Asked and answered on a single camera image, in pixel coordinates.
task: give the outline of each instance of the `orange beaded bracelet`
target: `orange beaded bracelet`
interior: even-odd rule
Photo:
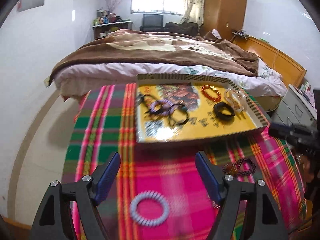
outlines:
[[[218,95],[218,97],[214,98],[214,97],[210,96],[206,91],[207,89],[211,89],[213,92],[215,92]],[[221,94],[220,94],[219,90],[216,87],[212,86],[212,85],[203,86],[202,89],[201,89],[201,92],[206,98],[208,98],[208,99],[210,99],[210,100],[212,100],[214,102],[219,102],[221,100]]]

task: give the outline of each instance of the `plaid tablecloth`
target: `plaid tablecloth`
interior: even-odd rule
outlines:
[[[87,95],[71,137],[62,177],[63,183],[78,181],[103,164],[110,154],[120,153],[120,170],[107,200],[98,208],[111,239],[206,238],[218,211],[212,207],[196,171],[195,153],[199,150],[204,150],[212,163],[221,167],[238,158],[251,158],[257,171],[243,180],[254,182],[263,178],[286,226],[293,228],[301,222],[306,213],[302,180],[283,140],[270,137],[267,128],[255,136],[178,150],[134,150],[135,86],[105,86]],[[132,199],[145,190],[158,191],[169,202],[169,218],[155,228],[139,226],[130,218]],[[233,239],[240,236],[244,209],[242,201]],[[162,211],[156,203],[143,201],[138,212],[154,218]],[[85,239],[75,203],[72,215],[78,238]]]

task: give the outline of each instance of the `drawer handle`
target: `drawer handle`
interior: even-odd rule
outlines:
[[[287,117],[287,125],[292,125],[293,123],[291,122],[291,120],[289,119],[289,117]]]
[[[302,116],[303,112],[301,111],[301,109],[296,105],[296,113],[298,113],[297,108],[299,109],[299,111],[301,112],[301,114],[299,114],[299,117]]]

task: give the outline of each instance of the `wooden headboard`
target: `wooden headboard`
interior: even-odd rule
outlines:
[[[282,51],[254,37],[250,37],[248,40],[236,37],[233,43],[244,50],[257,54],[270,68],[280,73],[287,88],[289,84],[295,87],[301,85],[307,71]]]

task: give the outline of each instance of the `bolt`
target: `bolt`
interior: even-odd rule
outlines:
[[[233,177],[232,177],[230,174],[227,174],[226,176],[224,176],[224,178],[225,178],[227,181],[232,181],[232,180],[233,180]]]
[[[82,180],[83,181],[89,181],[91,179],[91,176],[90,175],[84,175],[83,177],[82,177]]]
[[[262,179],[259,179],[258,180],[258,185],[259,186],[264,186],[266,183],[264,182],[264,180],[262,180]]]
[[[54,180],[54,181],[52,181],[51,183],[50,183],[50,186],[51,187],[55,187],[55,186],[57,186],[58,185],[58,181],[57,180]]]

